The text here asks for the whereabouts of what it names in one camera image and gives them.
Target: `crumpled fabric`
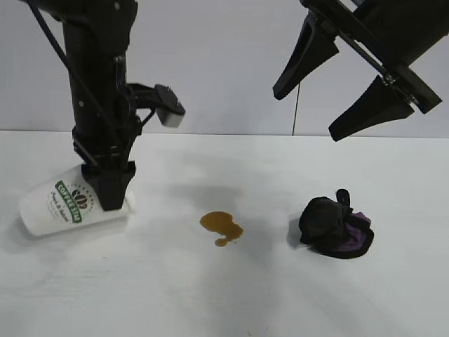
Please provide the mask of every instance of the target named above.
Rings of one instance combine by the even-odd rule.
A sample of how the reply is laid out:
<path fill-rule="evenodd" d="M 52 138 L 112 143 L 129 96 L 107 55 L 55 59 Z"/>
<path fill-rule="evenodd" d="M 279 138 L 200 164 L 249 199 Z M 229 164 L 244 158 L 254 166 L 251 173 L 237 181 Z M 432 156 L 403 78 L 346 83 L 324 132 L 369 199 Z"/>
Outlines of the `crumpled fabric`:
<path fill-rule="evenodd" d="M 371 220 L 353 213 L 349 193 L 337 191 L 337 201 L 327 197 L 312 199 L 300 218 L 301 242 L 326 256 L 341 259 L 365 255 L 373 240 Z"/>

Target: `white paper cup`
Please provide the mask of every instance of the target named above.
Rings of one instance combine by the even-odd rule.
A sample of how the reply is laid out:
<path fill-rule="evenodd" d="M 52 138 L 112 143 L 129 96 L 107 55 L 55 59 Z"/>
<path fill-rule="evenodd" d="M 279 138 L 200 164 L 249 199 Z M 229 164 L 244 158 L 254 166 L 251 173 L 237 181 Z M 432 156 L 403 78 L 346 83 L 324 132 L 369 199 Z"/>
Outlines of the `white paper cup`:
<path fill-rule="evenodd" d="M 20 200 L 25 227 L 37 237 L 127 216 L 135 210 L 127 192 L 121 209 L 103 211 L 94 189 L 83 179 L 81 165 L 38 186 Z"/>

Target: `liquid puddle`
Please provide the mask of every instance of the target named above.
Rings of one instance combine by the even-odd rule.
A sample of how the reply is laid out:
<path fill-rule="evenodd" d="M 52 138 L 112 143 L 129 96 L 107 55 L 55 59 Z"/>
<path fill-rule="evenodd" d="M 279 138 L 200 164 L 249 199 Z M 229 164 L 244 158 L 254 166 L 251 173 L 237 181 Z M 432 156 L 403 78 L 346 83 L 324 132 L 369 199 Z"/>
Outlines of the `liquid puddle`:
<path fill-rule="evenodd" d="M 215 241 L 215 245 L 218 247 L 226 246 L 243 234 L 243 229 L 234 223 L 232 215 L 225 212 L 212 212 L 206 214 L 201 218 L 199 223 L 208 231 L 225 236 L 225 238 L 217 239 Z"/>

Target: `white table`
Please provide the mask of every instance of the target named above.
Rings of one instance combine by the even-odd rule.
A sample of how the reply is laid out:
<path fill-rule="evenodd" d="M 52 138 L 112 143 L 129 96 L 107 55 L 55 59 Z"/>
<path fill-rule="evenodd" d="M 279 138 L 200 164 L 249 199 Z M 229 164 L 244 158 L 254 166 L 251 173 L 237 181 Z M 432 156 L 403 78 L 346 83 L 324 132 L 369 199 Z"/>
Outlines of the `white table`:
<path fill-rule="evenodd" d="M 0 133 L 0 335 L 449 335 L 449 140 L 144 135 L 138 213 L 33 239 L 33 185 L 79 163 L 68 133 Z M 313 197 L 345 187 L 371 250 L 335 260 L 298 244 Z M 218 248 L 199 225 L 245 230 Z"/>

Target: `white backdrop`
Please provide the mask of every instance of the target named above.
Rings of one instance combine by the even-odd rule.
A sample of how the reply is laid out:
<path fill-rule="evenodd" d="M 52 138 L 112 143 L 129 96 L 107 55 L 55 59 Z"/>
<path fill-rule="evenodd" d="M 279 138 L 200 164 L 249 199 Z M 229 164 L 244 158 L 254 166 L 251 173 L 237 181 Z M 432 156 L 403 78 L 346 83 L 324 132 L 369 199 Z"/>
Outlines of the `white backdrop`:
<path fill-rule="evenodd" d="M 187 109 L 179 129 L 155 121 L 147 131 L 291 134 L 296 92 L 278 102 L 272 86 L 293 52 L 306 14 L 298 0 L 141 0 L 128 79 L 171 85 Z M 46 17 L 62 41 L 60 24 Z M 328 135 L 330 123 L 376 75 L 344 43 L 338 46 L 340 54 L 302 84 L 295 134 Z M 413 65 L 445 101 L 448 59 L 445 39 Z M 449 137 L 447 104 L 427 116 L 417 112 L 361 134 Z M 65 69 L 27 6 L 1 0 L 0 129 L 68 131 L 73 125 Z"/>
<path fill-rule="evenodd" d="M 172 86 L 187 110 L 183 133 L 291 134 L 293 93 L 272 86 L 296 43 L 298 0 L 141 0 L 128 80 Z M 46 16 L 59 41 L 61 25 Z M 0 129 L 70 130 L 67 72 L 28 7 L 0 1 Z"/>

